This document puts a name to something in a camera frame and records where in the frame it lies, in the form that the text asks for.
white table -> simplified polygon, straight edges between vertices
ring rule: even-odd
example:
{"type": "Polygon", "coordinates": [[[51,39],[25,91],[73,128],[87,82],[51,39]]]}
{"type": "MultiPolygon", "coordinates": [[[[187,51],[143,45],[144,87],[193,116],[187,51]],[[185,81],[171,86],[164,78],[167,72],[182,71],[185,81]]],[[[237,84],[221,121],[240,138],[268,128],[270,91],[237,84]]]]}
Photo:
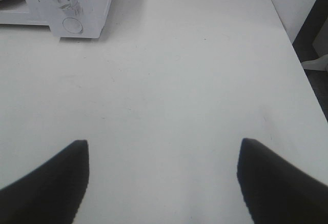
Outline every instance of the white table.
{"type": "Polygon", "coordinates": [[[99,40],[0,42],[0,188],[86,138],[74,223],[252,223],[243,137],[328,183],[327,122],[270,0],[114,0],[99,40]]]}

